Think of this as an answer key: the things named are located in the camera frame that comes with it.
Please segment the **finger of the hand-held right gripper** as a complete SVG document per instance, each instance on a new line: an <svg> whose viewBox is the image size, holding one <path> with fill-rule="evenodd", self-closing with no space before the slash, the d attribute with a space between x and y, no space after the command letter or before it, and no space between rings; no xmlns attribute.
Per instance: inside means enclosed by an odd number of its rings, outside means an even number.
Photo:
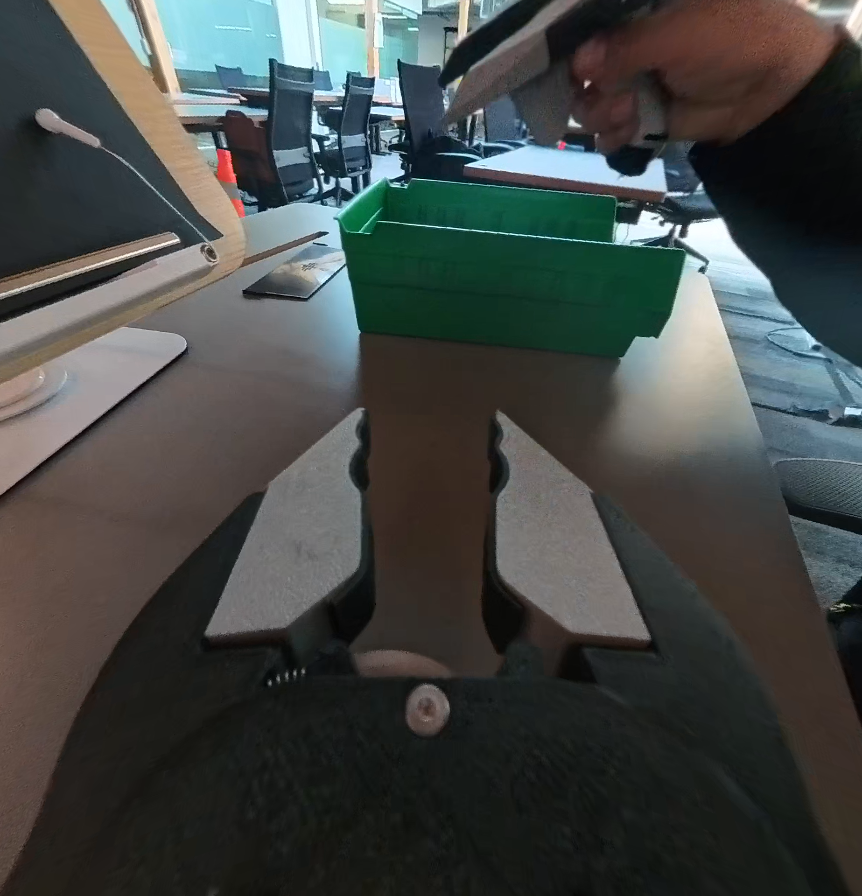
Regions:
<svg viewBox="0 0 862 896"><path fill-rule="evenodd" d="M559 49L550 49L577 1L511 2L462 39L440 73L442 87L456 85L441 120L454 124L500 98L510 98L532 138L555 145L571 117L571 75Z"/></svg>

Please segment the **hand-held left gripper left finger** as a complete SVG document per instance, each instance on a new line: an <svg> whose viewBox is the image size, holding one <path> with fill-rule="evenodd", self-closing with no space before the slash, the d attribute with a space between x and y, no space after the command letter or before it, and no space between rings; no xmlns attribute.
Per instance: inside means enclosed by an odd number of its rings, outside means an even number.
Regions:
<svg viewBox="0 0 862 896"><path fill-rule="evenodd" d="M363 408L275 476L235 559L205 639L214 647L351 644L375 607Z"/></svg>

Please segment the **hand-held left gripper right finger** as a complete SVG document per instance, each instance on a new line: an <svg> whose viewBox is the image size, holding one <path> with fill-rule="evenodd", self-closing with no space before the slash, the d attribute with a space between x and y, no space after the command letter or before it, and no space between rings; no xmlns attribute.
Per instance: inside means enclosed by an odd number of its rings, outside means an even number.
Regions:
<svg viewBox="0 0 862 896"><path fill-rule="evenodd" d="M593 491L502 411L491 421L482 615L498 652L645 651L652 637Z"/></svg>

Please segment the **stack of green bins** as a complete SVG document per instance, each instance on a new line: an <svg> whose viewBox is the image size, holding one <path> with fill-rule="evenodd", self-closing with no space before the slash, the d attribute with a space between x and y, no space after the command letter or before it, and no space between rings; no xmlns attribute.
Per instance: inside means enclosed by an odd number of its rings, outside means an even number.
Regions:
<svg viewBox="0 0 862 896"><path fill-rule="evenodd" d="M385 180L336 220L368 334L619 358L661 334L685 266L616 242L610 196Z"/></svg>

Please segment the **person's right forearm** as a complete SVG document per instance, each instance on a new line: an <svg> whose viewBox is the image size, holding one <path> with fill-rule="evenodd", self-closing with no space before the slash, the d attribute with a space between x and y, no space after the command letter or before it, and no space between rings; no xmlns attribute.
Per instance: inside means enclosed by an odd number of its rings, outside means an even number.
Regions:
<svg viewBox="0 0 862 896"><path fill-rule="evenodd" d="M690 160L778 301L862 369L862 48L841 38L777 113Z"/></svg>

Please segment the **black office chair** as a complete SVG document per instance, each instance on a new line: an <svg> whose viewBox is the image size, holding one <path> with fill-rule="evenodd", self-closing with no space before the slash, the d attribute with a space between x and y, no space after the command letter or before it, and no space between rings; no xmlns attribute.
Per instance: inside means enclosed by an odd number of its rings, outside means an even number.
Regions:
<svg viewBox="0 0 862 896"><path fill-rule="evenodd" d="M282 203L324 204L313 151L313 70L271 58L268 80L268 158Z"/></svg>
<svg viewBox="0 0 862 896"><path fill-rule="evenodd" d="M329 112L329 141L320 141L317 165L333 186L322 193L322 202L331 198L340 207L371 184L369 124L374 84L373 78L347 73L339 113Z"/></svg>
<svg viewBox="0 0 862 896"><path fill-rule="evenodd" d="M439 66L399 60L399 87L405 118L405 150L400 183L433 180L463 183L464 168L481 160L467 143L453 137L444 123Z"/></svg>

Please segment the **grey office desk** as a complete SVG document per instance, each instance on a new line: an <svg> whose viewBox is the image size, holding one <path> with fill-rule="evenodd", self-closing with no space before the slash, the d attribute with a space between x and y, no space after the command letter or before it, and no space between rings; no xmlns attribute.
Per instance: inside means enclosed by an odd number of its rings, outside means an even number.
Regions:
<svg viewBox="0 0 862 896"><path fill-rule="evenodd" d="M652 161L642 175L621 175L600 154L537 145L467 164L462 172L476 182L646 203L659 202L668 192L661 160Z"/></svg>

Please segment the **dark grey seat chair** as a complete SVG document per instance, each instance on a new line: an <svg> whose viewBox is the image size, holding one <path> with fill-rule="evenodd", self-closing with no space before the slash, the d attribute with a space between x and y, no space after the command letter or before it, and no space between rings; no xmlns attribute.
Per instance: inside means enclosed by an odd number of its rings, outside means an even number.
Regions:
<svg viewBox="0 0 862 896"><path fill-rule="evenodd" d="M792 516L862 536L862 463L783 458L773 469Z"/></svg>

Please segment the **black flat plate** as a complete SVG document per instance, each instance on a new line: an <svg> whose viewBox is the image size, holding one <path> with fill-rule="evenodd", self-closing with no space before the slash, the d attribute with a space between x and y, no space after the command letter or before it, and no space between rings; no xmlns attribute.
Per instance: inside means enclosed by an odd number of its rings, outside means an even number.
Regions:
<svg viewBox="0 0 862 896"><path fill-rule="evenodd" d="M343 250L312 242L243 290L246 297L307 301L346 267Z"/></svg>

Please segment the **brown rod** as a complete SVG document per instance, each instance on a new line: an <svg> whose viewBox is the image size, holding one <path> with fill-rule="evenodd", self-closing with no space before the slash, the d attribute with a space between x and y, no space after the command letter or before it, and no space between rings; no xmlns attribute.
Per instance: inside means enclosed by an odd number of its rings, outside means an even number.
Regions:
<svg viewBox="0 0 862 896"><path fill-rule="evenodd" d="M294 238L278 245L270 246L269 248L263 249L259 252L248 252L246 257L243 258L241 267L244 268L255 263L261 263L268 258L274 257L283 252L288 252L292 249L298 248L299 246L312 243L317 238L323 238L327 235L327 230L314 231L303 235L302 237Z"/></svg>

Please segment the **orange traffic cone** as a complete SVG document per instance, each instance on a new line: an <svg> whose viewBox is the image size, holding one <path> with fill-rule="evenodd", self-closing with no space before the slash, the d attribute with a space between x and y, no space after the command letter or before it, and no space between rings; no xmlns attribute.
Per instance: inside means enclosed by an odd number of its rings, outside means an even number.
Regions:
<svg viewBox="0 0 862 896"><path fill-rule="evenodd" d="M233 204L237 215L245 218L245 205L243 203L236 176L232 155L230 151L224 148L217 148L217 180L223 186L231 203Z"/></svg>

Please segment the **silver clamp bar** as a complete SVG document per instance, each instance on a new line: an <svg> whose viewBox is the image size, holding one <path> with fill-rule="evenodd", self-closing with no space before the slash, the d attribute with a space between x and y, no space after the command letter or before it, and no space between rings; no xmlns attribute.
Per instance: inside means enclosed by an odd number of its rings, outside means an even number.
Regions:
<svg viewBox="0 0 862 896"><path fill-rule="evenodd" d="M190 295L220 273L217 248L203 242L0 322L0 385Z"/></svg>

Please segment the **black board with wooden edge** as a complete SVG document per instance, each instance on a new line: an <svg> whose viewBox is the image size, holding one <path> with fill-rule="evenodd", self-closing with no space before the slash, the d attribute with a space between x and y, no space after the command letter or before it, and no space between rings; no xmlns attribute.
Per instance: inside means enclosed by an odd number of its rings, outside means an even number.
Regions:
<svg viewBox="0 0 862 896"><path fill-rule="evenodd" d="M130 171L41 129L48 107L132 163L216 246L235 210L100 2L79 43L51 2L0 2L0 322L199 244Z"/></svg>

